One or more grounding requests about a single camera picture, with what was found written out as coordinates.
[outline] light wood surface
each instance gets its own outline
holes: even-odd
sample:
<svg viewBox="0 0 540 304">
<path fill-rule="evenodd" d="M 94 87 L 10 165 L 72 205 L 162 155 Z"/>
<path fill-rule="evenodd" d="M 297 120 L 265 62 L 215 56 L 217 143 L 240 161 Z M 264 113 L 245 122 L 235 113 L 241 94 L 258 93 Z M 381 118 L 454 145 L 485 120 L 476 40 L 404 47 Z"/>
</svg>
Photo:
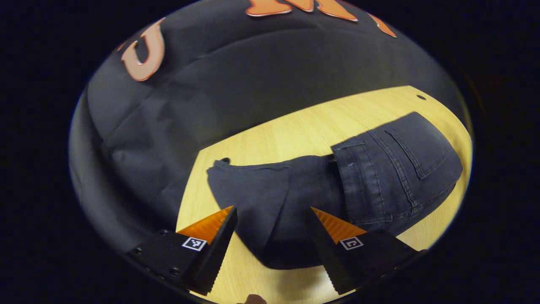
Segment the light wood surface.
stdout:
<svg viewBox="0 0 540 304">
<path fill-rule="evenodd" d="M 417 97 L 422 95 L 426 100 Z M 410 86 L 365 92 L 328 101 L 276 118 L 201 150 L 182 199 L 177 230 L 220 210 L 206 169 L 224 157 L 238 166 L 328 155 L 330 147 L 352 136 L 416 111 L 435 125 L 457 151 L 463 173 L 450 196 L 433 213 L 398 236 L 416 250 L 427 249 L 456 215 L 468 185 L 472 141 L 459 119 L 440 102 Z M 268 304 L 326 303 L 340 298 L 323 266 L 274 270 L 263 266 L 237 234 L 231 238 L 212 292 L 216 303 L 244 303 L 249 294 Z"/>
</svg>

